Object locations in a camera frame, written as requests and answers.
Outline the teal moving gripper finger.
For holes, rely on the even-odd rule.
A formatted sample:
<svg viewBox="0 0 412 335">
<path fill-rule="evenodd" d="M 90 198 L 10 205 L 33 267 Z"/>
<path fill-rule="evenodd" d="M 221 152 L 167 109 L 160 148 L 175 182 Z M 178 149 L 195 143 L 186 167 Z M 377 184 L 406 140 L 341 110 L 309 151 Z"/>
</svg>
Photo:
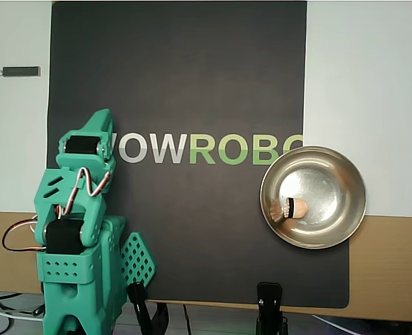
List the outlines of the teal moving gripper finger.
<svg viewBox="0 0 412 335">
<path fill-rule="evenodd" d="M 99 137 L 103 143 L 112 143 L 113 119 L 109 109 L 98 110 L 92 114 L 86 124 L 79 129 L 68 131 L 59 140 L 59 152 L 70 137 Z"/>
</svg>

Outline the teal gripper body black servo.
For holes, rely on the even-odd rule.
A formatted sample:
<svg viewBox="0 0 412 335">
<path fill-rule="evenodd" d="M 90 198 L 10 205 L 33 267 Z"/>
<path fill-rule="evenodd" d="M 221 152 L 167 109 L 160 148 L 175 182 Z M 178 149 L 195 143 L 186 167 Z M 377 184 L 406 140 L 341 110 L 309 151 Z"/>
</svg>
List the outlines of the teal gripper body black servo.
<svg viewBox="0 0 412 335">
<path fill-rule="evenodd" d="M 87 168 L 92 174 L 113 173 L 116 168 L 112 143 L 103 143 L 99 137 L 70 137 L 57 154 L 56 162 L 60 168 Z"/>
</svg>

